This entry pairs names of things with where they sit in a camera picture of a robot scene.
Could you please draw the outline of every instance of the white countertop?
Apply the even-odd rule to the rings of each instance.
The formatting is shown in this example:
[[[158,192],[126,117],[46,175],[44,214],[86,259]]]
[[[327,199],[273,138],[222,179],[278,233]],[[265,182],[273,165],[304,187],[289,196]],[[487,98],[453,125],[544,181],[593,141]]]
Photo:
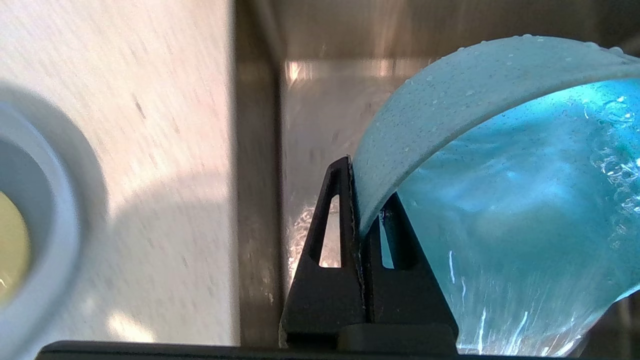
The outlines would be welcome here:
[[[238,344],[232,26],[227,0],[0,2],[0,101],[41,111],[21,89],[66,114],[39,126],[90,225],[18,358],[56,340]]]

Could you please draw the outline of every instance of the yellow liquid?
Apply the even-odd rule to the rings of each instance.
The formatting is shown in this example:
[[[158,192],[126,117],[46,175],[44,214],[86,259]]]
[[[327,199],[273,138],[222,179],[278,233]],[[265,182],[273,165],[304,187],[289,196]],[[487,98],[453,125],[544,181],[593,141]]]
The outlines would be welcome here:
[[[22,284],[29,267],[29,235],[24,219],[0,192],[0,305]]]

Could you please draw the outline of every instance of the light blue plastic container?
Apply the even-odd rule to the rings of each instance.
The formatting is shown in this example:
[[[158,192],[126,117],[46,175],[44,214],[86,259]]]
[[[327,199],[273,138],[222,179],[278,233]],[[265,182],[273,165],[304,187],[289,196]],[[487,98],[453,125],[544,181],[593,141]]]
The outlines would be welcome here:
[[[620,49],[529,35],[460,49],[365,132],[360,235],[398,191],[460,352],[566,355],[640,284],[636,113],[640,60]]]

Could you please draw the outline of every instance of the blue water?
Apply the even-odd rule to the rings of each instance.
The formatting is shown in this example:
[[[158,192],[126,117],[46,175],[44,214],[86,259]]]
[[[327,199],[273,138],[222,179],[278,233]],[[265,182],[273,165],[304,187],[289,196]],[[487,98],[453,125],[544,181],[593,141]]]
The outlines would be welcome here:
[[[462,353],[566,355],[637,289],[639,111],[638,80],[563,90],[465,133],[399,187]]]

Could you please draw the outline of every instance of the stainless steel sink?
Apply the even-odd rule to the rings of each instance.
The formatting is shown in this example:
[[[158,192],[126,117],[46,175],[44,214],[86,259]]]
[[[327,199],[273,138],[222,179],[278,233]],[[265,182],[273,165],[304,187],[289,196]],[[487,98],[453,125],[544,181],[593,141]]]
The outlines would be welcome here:
[[[640,54],[640,3],[597,0],[253,0],[236,4],[238,238],[245,345],[274,345],[326,167],[353,155],[378,108],[432,61],[531,33]],[[323,266],[339,265],[337,207]],[[632,349],[631,300],[585,354]],[[600,346],[612,331],[616,346]]]

